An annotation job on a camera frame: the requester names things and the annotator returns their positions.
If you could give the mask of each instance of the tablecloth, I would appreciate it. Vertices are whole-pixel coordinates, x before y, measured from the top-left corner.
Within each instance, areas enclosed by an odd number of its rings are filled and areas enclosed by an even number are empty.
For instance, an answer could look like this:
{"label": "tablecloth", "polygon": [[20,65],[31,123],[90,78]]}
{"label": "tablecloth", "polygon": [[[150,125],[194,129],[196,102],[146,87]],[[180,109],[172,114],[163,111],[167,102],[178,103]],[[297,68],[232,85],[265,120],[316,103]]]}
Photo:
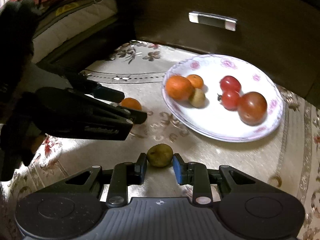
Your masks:
{"label": "tablecloth", "polygon": [[[103,86],[136,98],[148,113],[147,121],[135,125],[125,141],[101,141],[48,136],[30,166],[15,171],[1,182],[0,225],[7,239],[20,239],[14,222],[16,201],[92,165],[112,169],[121,162],[135,162],[141,152],[155,144],[169,144],[185,161],[217,169],[228,164],[295,196],[304,205],[306,219],[298,238],[320,237],[320,117],[318,109],[278,86],[285,107],[278,129],[249,143],[227,143],[204,137],[172,116],[161,96],[164,73],[177,61],[196,55],[181,49],[130,41],[106,59],[88,66],[83,74]],[[102,199],[106,199],[105,186]],[[132,196],[190,196],[191,186],[176,183],[172,166],[148,166],[145,183],[129,187]],[[214,199],[219,195],[212,186]]]}

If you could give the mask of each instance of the dark red tomato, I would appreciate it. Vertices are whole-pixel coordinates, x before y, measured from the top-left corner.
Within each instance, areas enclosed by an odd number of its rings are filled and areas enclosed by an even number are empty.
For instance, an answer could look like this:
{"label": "dark red tomato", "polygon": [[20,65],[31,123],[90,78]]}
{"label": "dark red tomato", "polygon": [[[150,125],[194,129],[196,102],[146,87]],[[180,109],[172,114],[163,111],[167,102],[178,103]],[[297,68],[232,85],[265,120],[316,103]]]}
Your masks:
{"label": "dark red tomato", "polygon": [[258,92],[244,94],[238,105],[238,114],[242,122],[248,125],[258,125],[267,116],[267,101]]}
{"label": "dark red tomato", "polygon": [[238,108],[240,95],[237,91],[227,90],[223,92],[222,96],[218,96],[218,100],[225,109],[234,111]]}
{"label": "dark red tomato", "polygon": [[226,90],[234,90],[239,93],[241,90],[241,84],[235,77],[225,76],[220,80],[220,88],[223,92]]}

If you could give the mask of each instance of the orange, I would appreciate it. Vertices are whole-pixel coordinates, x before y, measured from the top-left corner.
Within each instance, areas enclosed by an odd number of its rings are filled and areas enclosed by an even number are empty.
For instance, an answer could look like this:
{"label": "orange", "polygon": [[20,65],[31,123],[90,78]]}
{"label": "orange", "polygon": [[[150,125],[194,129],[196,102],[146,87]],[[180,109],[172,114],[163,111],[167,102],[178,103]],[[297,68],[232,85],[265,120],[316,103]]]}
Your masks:
{"label": "orange", "polygon": [[165,90],[175,100],[187,100],[195,89],[187,78],[172,76],[167,80]]}
{"label": "orange", "polygon": [[137,99],[134,99],[134,98],[125,98],[121,101],[120,105],[127,108],[139,110],[139,111],[142,110],[141,104]]}
{"label": "orange", "polygon": [[190,80],[194,88],[203,88],[203,79],[198,75],[188,75],[187,79]]}

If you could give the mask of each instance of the pink flower pattern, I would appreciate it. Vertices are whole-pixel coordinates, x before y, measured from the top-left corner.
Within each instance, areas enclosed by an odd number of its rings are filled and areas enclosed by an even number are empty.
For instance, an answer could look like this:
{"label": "pink flower pattern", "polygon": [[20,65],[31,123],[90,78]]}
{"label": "pink flower pattern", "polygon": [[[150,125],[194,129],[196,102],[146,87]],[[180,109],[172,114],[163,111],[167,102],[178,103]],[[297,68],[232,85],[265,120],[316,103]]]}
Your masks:
{"label": "pink flower pattern", "polygon": [[159,48],[159,45],[158,44],[150,44],[148,46],[149,49],[153,48],[153,49],[158,49]]}
{"label": "pink flower pattern", "polygon": [[269,104],[268,114],[272,114],[277,105],[278,101],[276,99],[272,99]]}
{"label": "pink flower pattern", "polygon": [[319,147],[319,145],[320,145],[320,135],[316,133],[316,134],[313,136],[313,140],[314,140],[315,144],[317,145],[316,150],[318,151],[318,147]]}
{"label": "pink flower pattern", "polygon": [[230,60],[230,59],[221,59],[221,66],[227,67],[227,68],[232,68],[232,69],[237,69],[238,67]]}
{"label": "pink flower pattern", "polygon": [[262,132],[266,129],[265,126],[262,126],[262,127],[259,127],[257,130],[253,131],[254,133],[259,133],[259,132]]}
{"label": "pink flower pattern", "polygon": [[190,67],[192,70],[197,70],[200,68],[200,63],[198,61],[193,61],[191,64],[190,64]]}
{"label": "pink flower pattern", "polygon": [[253,79],[254,81],[260,81],[261,77],[260,77],[258,74],[254,74],[254,75],[252,76],[252,79]]}

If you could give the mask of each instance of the metal handle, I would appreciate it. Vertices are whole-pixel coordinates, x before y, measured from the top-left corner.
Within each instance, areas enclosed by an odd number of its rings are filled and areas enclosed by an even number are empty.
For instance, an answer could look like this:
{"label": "metal handle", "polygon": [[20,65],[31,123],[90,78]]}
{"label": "metal handle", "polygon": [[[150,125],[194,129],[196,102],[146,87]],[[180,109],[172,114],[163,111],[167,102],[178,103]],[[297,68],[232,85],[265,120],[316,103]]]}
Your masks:
{"label": "metal handle", "polygon": [[226,16],[211,13],[190,12],[189,21],[193,23],[201,23],[211,26],[224,28],[230,31],[236,31],[237,20]]}

